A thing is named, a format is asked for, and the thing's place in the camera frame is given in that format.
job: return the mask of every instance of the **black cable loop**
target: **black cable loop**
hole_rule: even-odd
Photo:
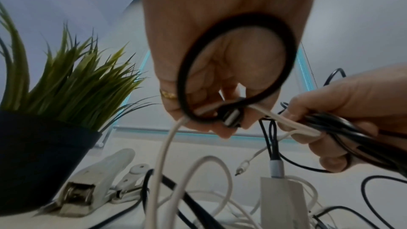
[[[182,109],[184,114],[188,116],[190,119],[200,123],[213,123],[215,121],[221,120],[221,117],[219,116],[216,117],[197,116],[194,113],[194,111],[190,109],[190,107],[188,106],[186,95],[186,83],[189,71],[194,61],[197,59],[201,51],[210,42],[218,38],[220,35],[238,28],[254,26],[268,29],[275,33],[276,36],[278,36],[281,39],[286,54],[284,67],[277,80],[275,80],[274,83],[271,84],[271,86],[268,87],[265,91],[250,98],[245,98],[234,103],[225,104],[224,106],[221,106],[219,110],[230,111],[238,108],[247,107],[254,103],[258,103],[265,99],[266,97],[272,95],[286,81],[287,77],[289,76],[294,66],[298,48],[298,44],[290,27],[283,20],[270,14],[248,13],[248,14],[239,14],[234,17],[226,18],[216,23],[214,26],[209,28],[209,30],[207,30],[204,34],[202,34],[188,50],[184,57],[184,60],[181,63],[177,80],[177,96],[180,108]]]

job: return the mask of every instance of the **gold ring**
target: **gold ring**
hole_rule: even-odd
[[[162,90],[162,89],[160,89],[160,94],[161,94],[161,96],[162,96],[163,98],[167,98],[167,99],[178,99],[178,97],[177,97],[176,94],[166,92],[166,91],[164,91],[164,90]]]

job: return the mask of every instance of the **hand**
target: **hand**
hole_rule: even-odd
[[[300,41],[313,0],[142,0],[148,43],[160,88],[176,93],[176,79],[181,61],[193,42],[221,19],[247,12],[274,14],[282,18]],[[237,86],[246,87],[246,96],[268,88],[278,77],[285,52],[271,32],[247,28],[230,32],[213,41],[195,61],[187,81],[190,107],[233,100],[240,96]],[[271,109],[278,92],[261,105]],[[162,99],[164,108],[174,118],[183,116],[178,101]],[[262,114],[245,110],[243,128],[249,128]],[[221,123],[189,122],[187,127],[212,130],[229,138],[236,129]]]
[[[379,130],[407,133],[407,65],[398,65],[346,77],[323,88],[294,97],[283,116],[299,121],[312,111],[325,111],[352,121],[382,142],[407,150],[406,140],[379,135]],[[283,130],[290,130],[279,124]],[[320,157],[321,165],[331,172],[341,172],[347,163],[346,151],[326,134],[319,138],[293,135],[308,144]],[[346,138],[344,143],[356,150]]]

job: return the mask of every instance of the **potted plant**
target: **potted plant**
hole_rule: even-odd
[[[24,45],[1,3],[0,23],[11,38],[10,46],[0,38],[7,70],[0,104],[0,215],[7,215],[51,201],[106,128],[151,104],[122,106],[143,81],[132,57],[117,64],[125,47],[100,64],[98,39],[79,43],[66,24],[59,50],[48,46],[43,75],[30,90]]]

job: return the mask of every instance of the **person's right hand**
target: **person's right hand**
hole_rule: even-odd
[[[407,65],[346,77],[320,89],[302,93],[290,101],[282,115],[299,121],[314,111],[325,111],[348,119],[379,140],[407,150],[407,140],[379,135],[380,129],[407,134]],[[284,125],[279,126],[285,131],[291,130]],[[293,139],[308,144],[310,150],[320,157],[325,169],[341,172],[347,166],[347,152],[329,135],[322,134],[319,138],[293,135]],[[342,139],[356,150],[355,143]]]

